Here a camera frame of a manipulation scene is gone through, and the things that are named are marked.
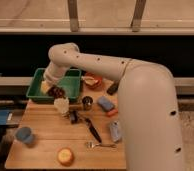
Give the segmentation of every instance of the wooden table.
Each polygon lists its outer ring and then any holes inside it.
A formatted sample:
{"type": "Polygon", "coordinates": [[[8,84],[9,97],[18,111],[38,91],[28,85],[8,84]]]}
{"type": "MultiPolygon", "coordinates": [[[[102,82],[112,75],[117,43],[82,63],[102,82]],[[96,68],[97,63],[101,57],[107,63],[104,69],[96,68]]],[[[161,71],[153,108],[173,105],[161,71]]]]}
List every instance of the wooden table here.
{"type": "MultiPolygon", "coordinates": [[[[80,111],[80,114],[90,118],[104,143],[112,143],[108,123],[118,119],[118,115],[107,117],[96,104],[96,99],[102,95],[117,104],[116,95],[109,96],[106,89],[111,82],[97,90],[83,86],[81,97],[89,95],[94,103],[90,111],[80,111]]],[[[6,169],[126,169],[124,146],[117,143],[117,148],[96,147],[88,149],[84,143],[95,141],[84,123],[71,124],[62,117],[53,104],[36,104],[29,100],[20,127],[29,126],[35,135],[34,144],[30,147],[14,140],[10,149],[6,169]],[[70,167],[62,166],[57,160],[57,152],[63,147],[72,149],[75,160],[70,167]]]]}

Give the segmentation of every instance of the green plastic basket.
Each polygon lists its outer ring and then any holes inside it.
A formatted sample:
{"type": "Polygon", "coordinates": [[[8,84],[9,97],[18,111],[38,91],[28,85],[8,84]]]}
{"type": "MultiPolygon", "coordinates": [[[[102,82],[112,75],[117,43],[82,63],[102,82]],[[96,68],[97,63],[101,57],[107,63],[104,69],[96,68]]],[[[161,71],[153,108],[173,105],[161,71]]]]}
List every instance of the green plastic basket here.
{"type": "MultiPolygon", "coordinates": [[[[42,93],[40,90],[44,71],[45,68],[38,68],[35,71],[26,97],[36,103],[53,103],[54,98],[42,93]]],[[[70,102],[76,102],[80,95],[81,73],[82,71],[79,69],[69,69],[57,85],[65,90],[66,96],[69,98],[70,102]]]]}

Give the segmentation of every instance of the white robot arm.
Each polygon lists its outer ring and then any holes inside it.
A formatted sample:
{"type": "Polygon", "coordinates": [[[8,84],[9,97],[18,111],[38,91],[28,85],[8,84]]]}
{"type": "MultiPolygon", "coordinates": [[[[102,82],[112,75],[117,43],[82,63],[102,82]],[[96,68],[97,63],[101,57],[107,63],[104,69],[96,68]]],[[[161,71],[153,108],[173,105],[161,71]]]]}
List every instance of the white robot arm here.
{"type": "Polygon", "coordinates": [[[185,171],[176,91],[162,65],[84,54],[76,44],[55,45],[44,78],[56,84],[70,66],[119,82],[118,108],[129,171],[185,171]]]}

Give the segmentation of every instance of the blue sponge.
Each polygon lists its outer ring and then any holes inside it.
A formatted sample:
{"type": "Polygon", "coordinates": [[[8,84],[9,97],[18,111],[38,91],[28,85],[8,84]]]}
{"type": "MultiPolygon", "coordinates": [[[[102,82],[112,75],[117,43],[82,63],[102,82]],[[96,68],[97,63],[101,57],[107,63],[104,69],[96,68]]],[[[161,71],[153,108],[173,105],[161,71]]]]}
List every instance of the blue sponge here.
{"type": "Polygon", "coordinates": [[[103,108],[104,111],[109,112],[111,111],[115,105],[108,100],[107,98],[105,98],[104,96],[101,96],[98,100],[97,103],[103,108]]]}

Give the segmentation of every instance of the blue cup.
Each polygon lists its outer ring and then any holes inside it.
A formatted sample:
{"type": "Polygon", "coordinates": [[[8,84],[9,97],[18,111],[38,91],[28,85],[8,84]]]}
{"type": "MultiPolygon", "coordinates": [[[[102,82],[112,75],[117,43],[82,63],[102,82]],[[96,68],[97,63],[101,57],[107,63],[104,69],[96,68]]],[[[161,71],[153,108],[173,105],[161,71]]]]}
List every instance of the blue cup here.
{"type": "Polygon", "coordinates": [[[24,144],[31,144],[34,140],[34,135],[29,127],[19,128],[15,134],[15,137],[18,141],[24,144]]]}

